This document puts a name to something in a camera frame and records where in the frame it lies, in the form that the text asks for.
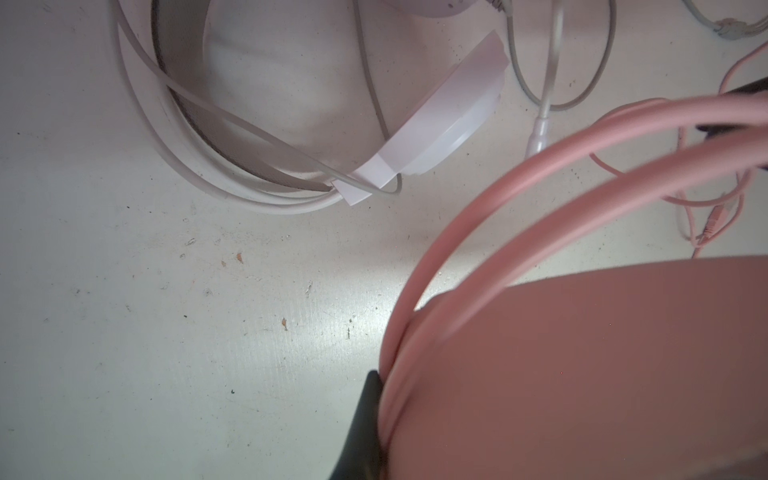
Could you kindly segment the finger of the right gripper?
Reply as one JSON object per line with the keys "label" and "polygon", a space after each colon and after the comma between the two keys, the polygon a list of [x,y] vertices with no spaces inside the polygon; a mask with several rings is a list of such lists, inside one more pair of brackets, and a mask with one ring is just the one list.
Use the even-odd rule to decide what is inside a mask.
{"label": "finger of the right gripper", "polygon": [[707,98],[695,127],[706,132],[696,145],[696,171],[767,168],[767,81],[762,90],[743,89]]}

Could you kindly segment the pink headphones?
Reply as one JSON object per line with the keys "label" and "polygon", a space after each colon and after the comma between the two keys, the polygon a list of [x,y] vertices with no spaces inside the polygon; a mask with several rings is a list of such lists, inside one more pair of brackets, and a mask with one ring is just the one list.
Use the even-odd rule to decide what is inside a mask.
{"label": "pink headphones", "polygon": [[624,266],[522,283],[540,262],[677,190],[696,145],[618,176],[420,304],[451,254],[519,194],[590,153],[695,124],[707,97],[645,103],[524,161],[440,234],[381,347],[385,479],[763,479],[767,259]]}

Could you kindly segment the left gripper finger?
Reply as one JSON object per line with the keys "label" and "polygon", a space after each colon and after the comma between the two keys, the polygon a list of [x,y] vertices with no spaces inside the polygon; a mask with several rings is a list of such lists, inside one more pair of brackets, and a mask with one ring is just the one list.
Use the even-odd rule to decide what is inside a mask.
{"label": "left gripper finger", "polygon": [[378,437],[378,409],[383,383],[377,371],[370,371],[354,412],[331,480],[374,480],[381,477],[384,454]]}

